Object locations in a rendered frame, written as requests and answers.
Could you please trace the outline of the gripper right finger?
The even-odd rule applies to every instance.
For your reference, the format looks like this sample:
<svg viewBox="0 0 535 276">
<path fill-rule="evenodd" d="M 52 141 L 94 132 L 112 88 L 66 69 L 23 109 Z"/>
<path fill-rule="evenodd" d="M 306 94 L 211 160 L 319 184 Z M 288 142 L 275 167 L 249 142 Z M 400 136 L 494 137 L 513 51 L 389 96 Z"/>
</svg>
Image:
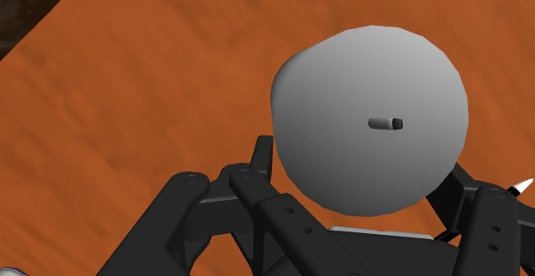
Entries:
<svg viewBox="0 0 535 276">
<path fill-rule="evenodd" d="M 436 240 L 460 237 L 452 276 L 535 276 L 535 208 L 517 194 L 456 165 L 427 201 L 445 226 Z"/>
</svg>

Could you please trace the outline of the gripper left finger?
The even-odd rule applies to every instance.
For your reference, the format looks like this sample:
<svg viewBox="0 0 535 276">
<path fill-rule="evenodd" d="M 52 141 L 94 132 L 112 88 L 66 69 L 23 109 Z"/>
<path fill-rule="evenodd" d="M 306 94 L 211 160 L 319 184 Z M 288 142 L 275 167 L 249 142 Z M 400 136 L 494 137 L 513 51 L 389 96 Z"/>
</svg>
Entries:
<svg viewBox="0 0 535 276">
<path fill-rule="evenodd" d="M 267 237 L 301 276 L 369 276 L 368 270 L 331 237 L 292 195 L 269 182 L 273 139 L 259 136 L 250 164 L 228 181 L 234 200 L 253 222 L 252 251 L 245 255 L 254 276 L 268 276 Z M 187 243 L 186 219 L 207 196 L 211 181 L 199 172 L 172 176 L 96 276 L 191 276 L 208 237 Z"/>
</svg>

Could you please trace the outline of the orange wooden table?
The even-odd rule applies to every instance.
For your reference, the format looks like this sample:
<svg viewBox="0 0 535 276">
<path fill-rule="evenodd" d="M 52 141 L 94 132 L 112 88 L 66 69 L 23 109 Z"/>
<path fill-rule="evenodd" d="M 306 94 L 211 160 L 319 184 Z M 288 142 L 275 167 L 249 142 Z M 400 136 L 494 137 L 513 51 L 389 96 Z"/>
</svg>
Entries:
<svg viewBox="0 0 535 276">
<path fill-rule="evenodd" d="M 0 267 L 96 276 L 170 176 L 250 159 L 286 59 L 369 24 L 448 55 L 461 165 L 535 207 L 535 0 L 62 0 L 0 61 Z"/>
</svg>

